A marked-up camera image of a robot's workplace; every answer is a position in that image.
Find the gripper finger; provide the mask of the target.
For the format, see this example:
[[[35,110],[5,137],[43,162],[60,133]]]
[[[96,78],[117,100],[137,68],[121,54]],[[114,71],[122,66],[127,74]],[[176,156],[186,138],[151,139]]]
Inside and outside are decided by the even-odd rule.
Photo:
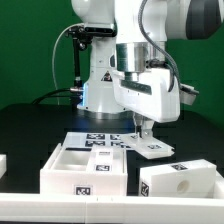
[[[141,137],[143,139],[151,138],[153,136],[154,121],[148,118],[144,118],[141,125]]]
[[[135,133],[139,134],[141,132],[141,126],[142,126],[142,116],[137,113],[134,113],[133,122],[135,126]]]

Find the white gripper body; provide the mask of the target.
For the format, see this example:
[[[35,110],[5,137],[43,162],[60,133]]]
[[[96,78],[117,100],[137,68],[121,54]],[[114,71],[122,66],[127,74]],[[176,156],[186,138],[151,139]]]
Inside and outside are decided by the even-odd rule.
[[[137,81],[127,81],[122,72],[113,73],[115,100],[121,106],[159,123],[176,121],[180,115],[178,82],[168,91],[168,69],[152,68],[140,73]]]

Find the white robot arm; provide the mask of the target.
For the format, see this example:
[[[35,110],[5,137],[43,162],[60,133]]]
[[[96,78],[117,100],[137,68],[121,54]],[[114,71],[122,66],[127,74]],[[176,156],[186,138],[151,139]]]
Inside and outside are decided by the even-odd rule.
[[[133,113],[143,138],[155,122],[178,119],[198,91],[180,81],[169,39],[207,39],[224,23],[224,0],[71,0],[91,38],[83,108]]]

